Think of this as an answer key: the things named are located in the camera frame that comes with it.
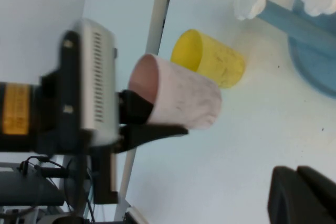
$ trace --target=white wall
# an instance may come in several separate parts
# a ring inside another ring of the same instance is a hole
[[[0,81],[37,84],[57,65],[62,33],[82,16],[85,0],[0,0]],[[1,153],[0,162],[29,154]]]

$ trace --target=yellow cup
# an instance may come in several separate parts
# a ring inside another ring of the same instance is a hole
[[[240,53],[195,29],[181,35],[171,61],[208,77],[221,88],[235,85],[245,71]]]

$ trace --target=blue base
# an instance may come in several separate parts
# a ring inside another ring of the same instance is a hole
[[[303,2],[295,0],[293,13],[336,36],[336,14],[311,17],[304,11]],[[336,57],[314,51],[291,37],[288,44],[289,54],[302,76],[319,91],[336,98]]]

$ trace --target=yellow label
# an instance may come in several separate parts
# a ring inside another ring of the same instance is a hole
[[[6,85],[3,111],[3,132],[7,135],[28,134],[29,85]]]

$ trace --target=ventilation slot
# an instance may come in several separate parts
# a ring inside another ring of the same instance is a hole
[[[96,122],[104,122],[104,102],[103,102],[103,60],[101,55],[101,35],[93,34],[93,81],[94,85],[94,107]]]

